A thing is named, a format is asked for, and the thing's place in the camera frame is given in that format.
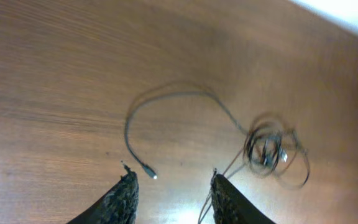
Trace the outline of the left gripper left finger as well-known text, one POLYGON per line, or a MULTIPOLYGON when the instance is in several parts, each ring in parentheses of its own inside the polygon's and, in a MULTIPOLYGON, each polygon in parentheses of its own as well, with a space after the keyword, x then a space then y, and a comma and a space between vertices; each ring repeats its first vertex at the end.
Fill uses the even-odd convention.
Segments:
POLYGON ((137 174, 121 161, 126 174, 102 197, 67 224, 134 224, 139 204, 137 174))

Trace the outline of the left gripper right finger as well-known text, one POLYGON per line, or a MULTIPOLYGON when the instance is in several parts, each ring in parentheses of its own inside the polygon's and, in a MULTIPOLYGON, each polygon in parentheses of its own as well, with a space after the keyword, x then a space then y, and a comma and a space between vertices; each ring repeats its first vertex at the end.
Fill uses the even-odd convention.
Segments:
POLYGON ((216 224, 275 224, 216 169, 210 186, 216 224))

